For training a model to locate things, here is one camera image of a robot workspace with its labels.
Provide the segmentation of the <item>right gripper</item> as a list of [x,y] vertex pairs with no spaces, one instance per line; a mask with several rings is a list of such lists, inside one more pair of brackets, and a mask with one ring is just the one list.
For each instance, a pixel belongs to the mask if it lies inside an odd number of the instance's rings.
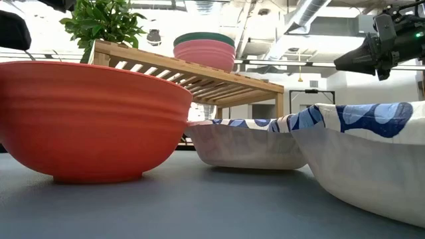
[[375,75],[386,80],[399,63],[425,58],[425,15],[420,16],[423,3],[387,5],[374,17],[378,33],[373,49],[373,37],[367,35],[361,46],[333,61],[340,71]]

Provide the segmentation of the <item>blue patterned paper bowl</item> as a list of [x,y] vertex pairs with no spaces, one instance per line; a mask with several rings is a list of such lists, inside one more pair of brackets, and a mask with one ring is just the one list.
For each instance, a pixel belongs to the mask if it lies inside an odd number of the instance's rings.
[[295,139],[328,193],[425,228],[425,101],[314,104],[269,130]]
[[215,167],[295,170],[307,164],[290,133],[275,119],[190,121],[185,135],[204,163]]

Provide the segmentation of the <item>pink plastic bowl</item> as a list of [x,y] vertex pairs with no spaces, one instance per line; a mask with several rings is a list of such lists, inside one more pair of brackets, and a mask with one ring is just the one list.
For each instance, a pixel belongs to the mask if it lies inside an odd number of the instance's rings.
[[174,47],[175,58],[230,72],[234,66],[235,49],[218,40],[197,39]]

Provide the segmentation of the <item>green plastic bowl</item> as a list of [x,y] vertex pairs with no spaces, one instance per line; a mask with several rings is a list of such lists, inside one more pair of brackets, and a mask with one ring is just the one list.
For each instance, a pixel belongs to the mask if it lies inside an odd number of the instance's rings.
[[211,33],[211,32],[193,32],[193,33],[186,33],[179,37],[177,37],[173,41],[173,46],[177,46],[178,44],[190,40],[217,40],[220,42],[225,42],[226,44],[229,44],[230,46],[235,47],[234,40],[226,35],[220,34],[220,33]]

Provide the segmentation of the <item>red plastic bowl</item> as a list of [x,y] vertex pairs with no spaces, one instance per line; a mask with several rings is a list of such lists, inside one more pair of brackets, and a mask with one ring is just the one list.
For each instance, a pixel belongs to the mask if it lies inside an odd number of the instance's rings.
[[0,63],[0,144],[63,183],[140,178],[174,152],[192,94],[146,74],[69,62]]

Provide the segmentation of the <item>wooden slatted shelf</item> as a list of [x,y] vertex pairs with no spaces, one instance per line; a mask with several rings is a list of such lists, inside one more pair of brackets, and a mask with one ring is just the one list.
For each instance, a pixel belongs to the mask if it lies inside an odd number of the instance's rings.
[[88,62],[171,81],[189,90],[195,103],[216,106],[218,119],[224,108],[266,100],[275,100],[277,118],[284,115],[284,87],[248,76],[99,39],[92,45]]

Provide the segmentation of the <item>suspended linear light bar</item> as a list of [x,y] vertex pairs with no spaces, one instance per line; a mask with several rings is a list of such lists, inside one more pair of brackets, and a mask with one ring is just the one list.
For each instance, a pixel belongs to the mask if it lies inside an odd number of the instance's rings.
[[[302,61],[285,61],[285,60],[249,60],[236,59],[235,64],[258,65],[258,66],[300,66],[300,67],[319,67],[319,68],[335,68],[331,62],[302,62]],[[398,65],[393,70],[415,70],[425,71],[424,65]]]

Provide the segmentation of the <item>dark dome ceiling fixture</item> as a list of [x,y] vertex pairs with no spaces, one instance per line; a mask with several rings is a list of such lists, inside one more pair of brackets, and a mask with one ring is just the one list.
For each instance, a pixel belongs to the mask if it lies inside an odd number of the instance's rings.
[[159,46],[162,43],[161,36],[158,29],[150,29],[146,37],[147,42],[151,46]]

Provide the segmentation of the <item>leafy green potted plant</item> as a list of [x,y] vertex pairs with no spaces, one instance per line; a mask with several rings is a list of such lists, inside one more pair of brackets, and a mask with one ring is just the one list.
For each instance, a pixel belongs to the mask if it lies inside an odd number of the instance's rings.
[[145,33],[138,21],[144,19],[131,11],[131,0],[77,0],[71,18],[60,23],[84,50],[80,62],[87,64],[97,39],[138,48],[137,37]]

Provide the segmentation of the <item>black metal door frame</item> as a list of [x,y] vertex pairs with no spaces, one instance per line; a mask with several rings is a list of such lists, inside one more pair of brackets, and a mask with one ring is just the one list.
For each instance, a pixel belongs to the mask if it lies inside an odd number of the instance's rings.
[[[288,94],[289,94],[289,98],[290,98],[290,102],[289,102],[289,113],[292,114],[292,102],[295,99],[295,96],[292,97],[292,94],[294,92],[297,93],[304,93],[304,94],[318,94],[318,93],[322,93],[329,101],[332,102],[332,104],[336,104],[336,97],[335,97],[335,91],[328,91],[328,90],[317,90],[317,89],[305,89],[305,90],[289,90]],[[330,99],[327,94],[331,94],[332,95],[332,99]]]

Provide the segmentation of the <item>silver ceiling ventilation duct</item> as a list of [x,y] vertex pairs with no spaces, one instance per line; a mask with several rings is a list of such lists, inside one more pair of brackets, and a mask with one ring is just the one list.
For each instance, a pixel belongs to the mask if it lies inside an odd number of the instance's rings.
[[332,0],[299,0],[296,8],[284,15],[282,34],[269,48],[264,60],[279,60],[285,53],[284,44],[287,35],[294,30],[303,29],[309,32],[311,23],[315,20],[318,12],[328,6]]

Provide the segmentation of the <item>black table frame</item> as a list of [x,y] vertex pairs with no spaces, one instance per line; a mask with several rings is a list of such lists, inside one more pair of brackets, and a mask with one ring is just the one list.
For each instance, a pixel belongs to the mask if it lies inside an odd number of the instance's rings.
[[[179,143],[175,148],[176,151],[195,151],[192,143]],[[0,144],[0,153],[7,153],[7,150]]]

